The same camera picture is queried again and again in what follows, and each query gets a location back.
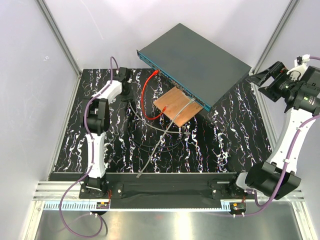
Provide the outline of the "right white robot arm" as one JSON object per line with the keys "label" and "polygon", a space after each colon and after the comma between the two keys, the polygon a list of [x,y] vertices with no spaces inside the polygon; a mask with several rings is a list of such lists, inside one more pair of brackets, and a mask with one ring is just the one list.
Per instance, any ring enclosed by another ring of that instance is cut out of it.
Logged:
{"label": "right white robot arm", "polygon": [[268,159],[238,174],[227,185],[230,197],[236,199],[244,192],[257,191],[279,200],[299,187],[299,154],[308,131],[320,116],[320,69],[307,62],[296,60],[294,68],[287,69],[277,61],[248,77],[271,101],[284,100],[283,125]]}

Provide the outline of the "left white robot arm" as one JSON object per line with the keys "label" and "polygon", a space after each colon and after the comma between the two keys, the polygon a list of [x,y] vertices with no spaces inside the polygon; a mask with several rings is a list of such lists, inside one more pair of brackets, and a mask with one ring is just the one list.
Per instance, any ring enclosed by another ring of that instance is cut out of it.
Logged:
{"label": "left white robot arm", "polygon": [[117,96],[129,95],[131,91],[128,83],[131,71],[128,68],[111,69],[110,74],[110,80],[101,90],[83,100],[81,124],[86,130],[88,166],[81,180],[82,186],[97,198],[108,193],[104,142],[110,127],[109,103]]}

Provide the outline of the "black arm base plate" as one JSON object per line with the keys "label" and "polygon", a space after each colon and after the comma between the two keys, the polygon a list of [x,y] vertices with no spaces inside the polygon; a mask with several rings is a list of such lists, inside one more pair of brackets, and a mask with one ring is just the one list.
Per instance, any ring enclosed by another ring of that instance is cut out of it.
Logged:
{"label": "black arm base plate", "polygon": [[102,180],[87,179],[80,188],[80,199],[131,200],[135,197],[159,200],[162,197],[181,200],[190,197],[197,201],[240,199],[243,190],[229,191],[237,173],[108,173]]}

